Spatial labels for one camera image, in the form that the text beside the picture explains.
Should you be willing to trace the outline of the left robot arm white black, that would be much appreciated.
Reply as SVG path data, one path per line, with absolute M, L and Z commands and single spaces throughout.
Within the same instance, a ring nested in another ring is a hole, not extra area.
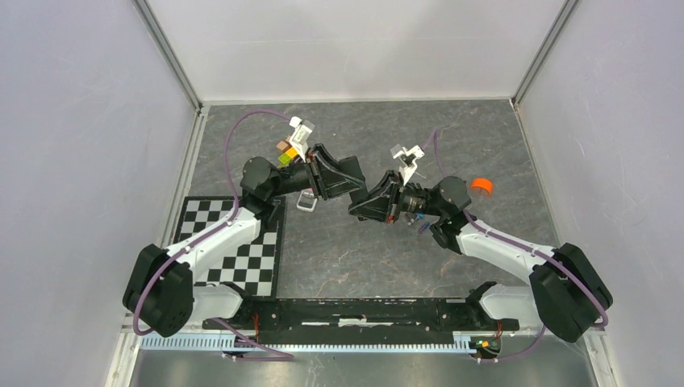
M 229 214 L 190 238 L 167 248 L 151 243 L 144 247 L 123 293 L 123 306 L 132 312 L 137 335 L 156 332 L 176 334 L 193 319 L 206 319 L 222 311 L 234 328 L 246 327 L 253 307 L 231 288 L 194 293 L 200 274 L 261 234 L 282 195 L 312 189 L 323 200 L 365 189 L 365 177 L 356 156 L 334 159 L 322 144 L 305 151 L 303 160 L 278 168 L 264 157 L 245 162 L 240 182 L 242 194 L 232 200 Z

